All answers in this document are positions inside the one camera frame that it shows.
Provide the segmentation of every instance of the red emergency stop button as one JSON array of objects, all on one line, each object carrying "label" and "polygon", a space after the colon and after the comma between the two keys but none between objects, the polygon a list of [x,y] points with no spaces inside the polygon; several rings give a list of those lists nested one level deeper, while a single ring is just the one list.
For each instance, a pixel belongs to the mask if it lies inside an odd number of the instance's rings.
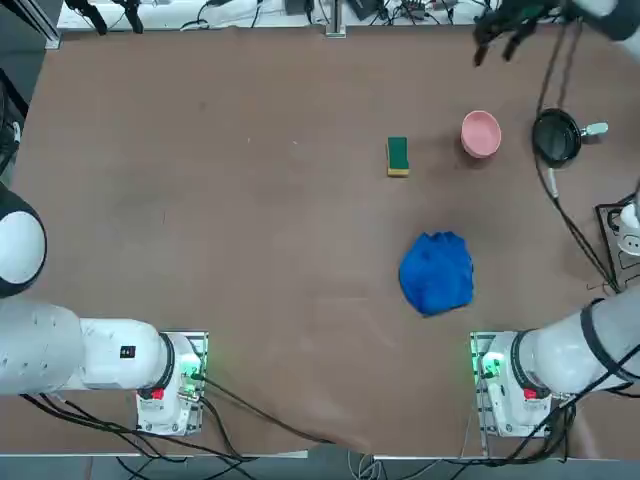
[{"label": "red emergency stop button", "polygon": [[530,388],[525,388],[522,390],[524,392],[525,400],[535,400],[538,398],[535,390],[531,390]]}]

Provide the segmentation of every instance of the blue cloth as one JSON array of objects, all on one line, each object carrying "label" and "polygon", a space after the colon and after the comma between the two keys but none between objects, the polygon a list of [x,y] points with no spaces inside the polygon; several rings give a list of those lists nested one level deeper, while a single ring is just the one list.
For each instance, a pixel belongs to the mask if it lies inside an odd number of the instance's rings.
[{"label": "blue cloth", "polygon": [[464,239],[452,232],[423,233],[400,264],[400,285],[423,315],[461,307],[473,298],[473,264]]}]

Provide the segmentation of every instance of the green sponge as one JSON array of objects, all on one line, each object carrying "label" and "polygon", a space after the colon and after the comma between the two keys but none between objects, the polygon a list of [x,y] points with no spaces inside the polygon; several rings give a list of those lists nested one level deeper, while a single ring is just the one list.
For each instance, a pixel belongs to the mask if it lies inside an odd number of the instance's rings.
[{"label": "green sponge", "polygon": [[387,161],[387,175],[390,177],[409,176],[407,137],[389,137],[387,139]]}]

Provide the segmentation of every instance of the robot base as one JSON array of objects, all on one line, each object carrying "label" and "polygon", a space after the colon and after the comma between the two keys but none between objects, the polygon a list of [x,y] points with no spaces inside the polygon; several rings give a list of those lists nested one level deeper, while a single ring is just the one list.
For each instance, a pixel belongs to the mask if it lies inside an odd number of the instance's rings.
[{"label": "robot base", "polygon": [[204,382],[193,380],[190,375],[206,375],[208,339],[207,332],[164,332],[175,350],[173,376],[162,393],[154,392],[152,398],[136,394],[138,430],[158,435],[184,436],[202,429],[202,405]]},{"label": "robot base", "polygon": [[[549,414],[551,396],[534,398],[516,381],[511,344],[516,332],[474,332],[471,356],[480,425],[501,437],[526,437]],[[547,434],[546,428],[536,437]]]}]

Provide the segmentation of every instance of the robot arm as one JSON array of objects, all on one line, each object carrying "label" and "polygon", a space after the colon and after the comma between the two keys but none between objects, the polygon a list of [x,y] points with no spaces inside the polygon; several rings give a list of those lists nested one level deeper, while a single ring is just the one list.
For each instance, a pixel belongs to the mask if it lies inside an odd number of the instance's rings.
[{"label": "robot arm", "polygon": [[551,410],[552,396],[578,394],[640,380],[640,357],[617,363],[640,345],[640,287],[594,302],[546,327],[499,332],[478,364],[492,406],[495,433],[527,436]]},{"label": "robot arm", "polygon": [[0,394],[163,386],[172,344],[151,325],[6,299],[31,286],[46,253],[40,217],[0,183]]},{"label": "robot arm", "polygon": [[507,32],[514,32],[503,53],[511,60],[517,47],[531,36],[538,22],[561,12],[567,18],[582,17],[585,23],[640,61],[640,2],[637,0],[504,0],[495,11],[477,19],[474,58],[480,65],[489,44]]},{"label": "robot arm", "polygon": [[206,336],[158,332],[131,319],[78,318],[20,297],[0,300],[0,395],[135,390],[138,428],[197,433]]}]

